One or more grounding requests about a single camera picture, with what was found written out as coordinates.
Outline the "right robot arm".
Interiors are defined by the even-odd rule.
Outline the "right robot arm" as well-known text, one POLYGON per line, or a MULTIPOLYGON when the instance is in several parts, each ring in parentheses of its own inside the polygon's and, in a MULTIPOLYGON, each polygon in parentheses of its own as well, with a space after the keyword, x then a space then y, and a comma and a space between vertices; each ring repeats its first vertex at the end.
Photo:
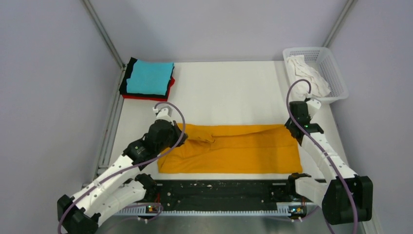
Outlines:
POLYGON ((329 143, 324 130, 312 123, 321 107, 316 99, 288 103, 285 127, 321 171, 324 182, 306 173, 292 173, 286 196, 292 201, 305 197, 318 205, 331 225, 370 221, 373 216, 373 183, 345 163, 329 143))

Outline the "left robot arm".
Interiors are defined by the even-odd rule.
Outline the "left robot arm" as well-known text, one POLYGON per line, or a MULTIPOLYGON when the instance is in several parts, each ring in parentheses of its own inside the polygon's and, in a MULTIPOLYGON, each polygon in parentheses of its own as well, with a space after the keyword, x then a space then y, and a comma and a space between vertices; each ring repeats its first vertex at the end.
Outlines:
POLYGON ((57 232, 94 234, 113 214, 134 201, 156 196, 153 180, 142 170, 187 139, 186 125, 156 120, 140 139, 131 142, 119 158, 93 182, 57 201, 57 232))

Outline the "yellow t-shirt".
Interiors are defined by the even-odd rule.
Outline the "yellow t-shirt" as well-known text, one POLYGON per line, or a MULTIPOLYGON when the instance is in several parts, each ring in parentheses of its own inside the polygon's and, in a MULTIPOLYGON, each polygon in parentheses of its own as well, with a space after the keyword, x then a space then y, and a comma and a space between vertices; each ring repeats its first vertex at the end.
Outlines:
POLYGON ((292 174, 303 171, 284 125, 185 126, 187 140, 157 162, 165 174, 292 174))

